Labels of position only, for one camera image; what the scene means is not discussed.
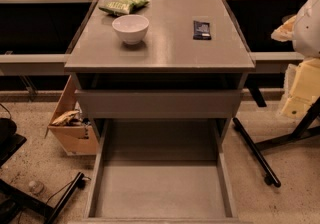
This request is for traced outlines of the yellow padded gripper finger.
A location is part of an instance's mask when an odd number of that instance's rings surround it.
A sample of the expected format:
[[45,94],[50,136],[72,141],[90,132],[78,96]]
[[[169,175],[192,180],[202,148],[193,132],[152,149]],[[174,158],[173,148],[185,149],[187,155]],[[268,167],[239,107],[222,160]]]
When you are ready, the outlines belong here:
[[295,21],[295,15],[289,17],[281,26],[272,32],[271,38],[279,42],[291,41],[293,38]]

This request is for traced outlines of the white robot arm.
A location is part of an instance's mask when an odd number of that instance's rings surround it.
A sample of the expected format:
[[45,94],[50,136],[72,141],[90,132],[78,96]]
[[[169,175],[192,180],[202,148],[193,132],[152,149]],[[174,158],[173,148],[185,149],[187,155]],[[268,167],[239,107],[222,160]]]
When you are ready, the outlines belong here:
[[296,52],[304,57],[320,57],[320,0],[307,0],[298,13],[275,29],[271,38],[291,41]]

